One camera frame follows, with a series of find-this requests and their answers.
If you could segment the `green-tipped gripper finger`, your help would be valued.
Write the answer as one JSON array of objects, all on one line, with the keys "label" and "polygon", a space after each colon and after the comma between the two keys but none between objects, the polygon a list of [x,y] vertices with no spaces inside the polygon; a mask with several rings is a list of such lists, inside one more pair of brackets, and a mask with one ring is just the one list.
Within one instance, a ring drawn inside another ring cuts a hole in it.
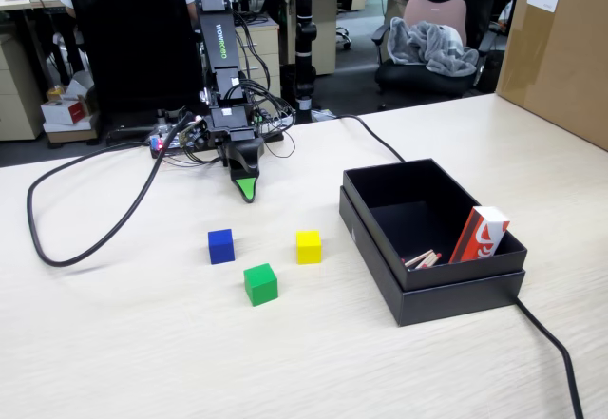
[{"label": "green-tipped gripper finger", "polygon": [[261,138],[229,141],[226,145],[231,181],[247,203],[253,203],[256,198],[259,158],[263,150],[264,141]]}]

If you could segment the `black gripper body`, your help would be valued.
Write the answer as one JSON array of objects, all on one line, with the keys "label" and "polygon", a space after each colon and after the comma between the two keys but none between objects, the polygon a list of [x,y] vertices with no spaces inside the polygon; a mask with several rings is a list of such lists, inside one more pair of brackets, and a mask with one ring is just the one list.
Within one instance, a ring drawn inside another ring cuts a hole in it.
[{"label": "black gripper body", "polygon": [[212,108],[207,117],[207,146],[231,151],[259,151],[262,139],[250,124],[244,106]]}]

